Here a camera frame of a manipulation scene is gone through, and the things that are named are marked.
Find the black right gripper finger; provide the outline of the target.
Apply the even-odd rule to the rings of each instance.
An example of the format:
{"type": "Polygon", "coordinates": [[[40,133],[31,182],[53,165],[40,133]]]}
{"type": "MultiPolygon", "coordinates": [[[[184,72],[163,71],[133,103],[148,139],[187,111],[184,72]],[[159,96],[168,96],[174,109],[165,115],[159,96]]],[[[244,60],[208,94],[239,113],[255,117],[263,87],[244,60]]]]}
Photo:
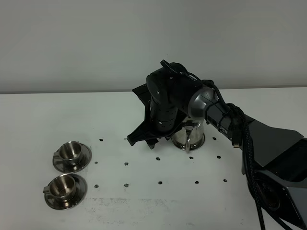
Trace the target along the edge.
{"type": "Polygon", "coordinates": [[[155,147],[155,144],[158,143],[158,139],[157,138],[148,139],[146,140],[146,143],[149,146],[149,148],[152,150],[155,147]]]}
{"type": "Polygon", "coordinates": [[[127,136],[127,140],[131,146],[134,146],[139,141],[148,140],[150,135],[148,131],[148,124],[143,121],[132,133],[127,136]]]}

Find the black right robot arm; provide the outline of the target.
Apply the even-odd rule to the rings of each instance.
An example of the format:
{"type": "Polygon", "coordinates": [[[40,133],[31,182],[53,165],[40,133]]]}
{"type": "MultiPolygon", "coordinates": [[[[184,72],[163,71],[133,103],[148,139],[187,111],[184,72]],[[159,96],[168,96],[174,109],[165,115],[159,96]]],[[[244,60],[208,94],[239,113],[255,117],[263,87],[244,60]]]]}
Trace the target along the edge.
{"type": "Polygon", "coordinates": [[[170,138],[185,118],[204,120],[242,151],[242,173],[261,229],[263,211],[281,227],[307,227],[307,139],[299,132],[268,126],[226,103],[212,80],[201,80],[180,63],[161,61],[146,83],[134,89],[145,106],[144,121],[128,135],[131,145],[153,149],[170,138]]]}

